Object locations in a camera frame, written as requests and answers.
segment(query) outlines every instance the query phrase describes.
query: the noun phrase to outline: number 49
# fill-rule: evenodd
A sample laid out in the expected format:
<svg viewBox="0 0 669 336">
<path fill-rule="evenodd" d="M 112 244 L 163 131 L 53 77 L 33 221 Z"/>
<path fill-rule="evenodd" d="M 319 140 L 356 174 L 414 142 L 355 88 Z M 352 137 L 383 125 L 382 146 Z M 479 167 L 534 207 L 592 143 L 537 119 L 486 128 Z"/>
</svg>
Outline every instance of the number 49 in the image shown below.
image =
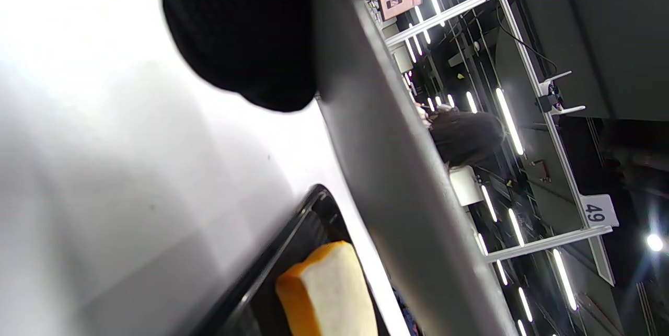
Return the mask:
<svg viewBox="0 0 669 336">
<path fill-rule="evenodd" d="M 585 211 L 589 213 L 587 215 L 587 219 L 593 222 L 602 222 L 606 219 L 604 214 L 592 214 L 592 212 L 602 212 L 602 208 L 597 207 L 592 204 L 588 204 L 587 207 L 585 208 Z"/>
</svg>

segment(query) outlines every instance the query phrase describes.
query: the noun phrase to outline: dark wall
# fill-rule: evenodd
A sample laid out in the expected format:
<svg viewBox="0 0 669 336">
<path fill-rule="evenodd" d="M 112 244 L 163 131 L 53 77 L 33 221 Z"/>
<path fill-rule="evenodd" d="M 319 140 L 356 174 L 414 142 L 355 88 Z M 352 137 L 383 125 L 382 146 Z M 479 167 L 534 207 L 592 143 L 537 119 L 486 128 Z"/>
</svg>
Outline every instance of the dark wall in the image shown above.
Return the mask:
<svg viewBox="0 0 669 336">
<path fill-rule="evenodd" d="M 581 116 L 669 120 L 669 0 L 525 0 L 559 84 Z"/>
</svg>

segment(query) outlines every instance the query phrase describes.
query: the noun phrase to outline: person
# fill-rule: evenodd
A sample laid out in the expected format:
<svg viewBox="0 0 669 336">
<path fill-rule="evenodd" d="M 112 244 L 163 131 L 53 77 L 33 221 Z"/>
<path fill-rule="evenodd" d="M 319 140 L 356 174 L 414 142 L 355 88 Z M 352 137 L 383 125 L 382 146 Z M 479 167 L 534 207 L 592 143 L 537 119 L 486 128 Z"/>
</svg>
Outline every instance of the person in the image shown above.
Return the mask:
<svg viewBox="0 0 669 336">
<path fill-rule="evenodd" d="M 161 1 L 181 56 L 211 85 L 279 112 L 313 100 L 311 0 Z"/>
<path fill-rule="evenodd" d="M 471 165 L 491 155 L 504 141 L 504 128 L 487 112 L 461 112 L 439 105 L 432 114 L 416 103 L 423 125 L 437 147 L 442 162 L 449 167 Z"/>
</svg>

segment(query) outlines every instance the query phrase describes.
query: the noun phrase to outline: black hair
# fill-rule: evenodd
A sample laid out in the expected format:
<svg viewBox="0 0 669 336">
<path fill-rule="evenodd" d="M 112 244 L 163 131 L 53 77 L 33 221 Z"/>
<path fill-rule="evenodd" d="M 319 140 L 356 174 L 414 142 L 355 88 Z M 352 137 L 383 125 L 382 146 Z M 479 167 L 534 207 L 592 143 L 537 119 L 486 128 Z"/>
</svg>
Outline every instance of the black hair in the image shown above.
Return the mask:
<svg viewBox="0 0 669 336">
<path fill-rule="evenodd" d="M 450 167 L 479 162 L 504 141 L 502 123 L 487 112 L 442 112 L 433 120 L 430 134 Z"/>
</svg>

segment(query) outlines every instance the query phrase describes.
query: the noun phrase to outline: black cable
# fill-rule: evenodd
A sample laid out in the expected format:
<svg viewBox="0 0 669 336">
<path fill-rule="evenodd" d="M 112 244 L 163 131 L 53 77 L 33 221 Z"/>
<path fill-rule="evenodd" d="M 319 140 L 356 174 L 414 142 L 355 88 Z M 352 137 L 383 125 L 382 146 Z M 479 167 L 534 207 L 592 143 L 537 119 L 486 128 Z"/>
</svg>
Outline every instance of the black cable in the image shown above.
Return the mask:
<svg viewBox="0 0 669 336">
<path fill-rule="evenodd" d="M 533 52 L 536 56 L 538 56 L 538 57 L 540 57 L 541 59 L 543 59 L 543 60 L 545 60 L 546 62 L 548 62 L 548 63 L 552 66 L 552 69 L 553 69 L 553 70 L 552 70 L 552 73 L 549 73 L 549 74 L 548 74 L 548 77 L 554 77 L 555 75 L 557 75 L 557 64 L 555 64 L 554 61 L 550 60 L 549 58 L 545 57 L 544 55 L 541 55 L 539 52 L 537 52 L 537 50 L 535 50 L 534 48 L 532 48 L 532 47 L 531 47 L 530 45 L 528 45 L 527 43 L 523 42 L 523 40 L 521 40 L 520 38 L 517 38 L 516 36 L 514 36 L 513 33 L 511 33 L 510 31 L 506 30 L 506 29 L 502 26 L 502 19 L 500 19 L 500 7 L 502 7 L 502 2 L 501 2 L 501 1 L 500 1 L 500 5 L 499 5 L 497 8 L 495 8 L 495 16 L 497 16 L 497 22 L 499 22 L 500 29 L 502 29 L 502 31 L 504 31 L 504 33 L 508 34 L 509 37 L 513 38 L 516 42 L 518 42 L 518 43 L 520 43 L 521 45 L 525 46 L 528 50 L 530 50 L 531 52 Z"/>
</svg>

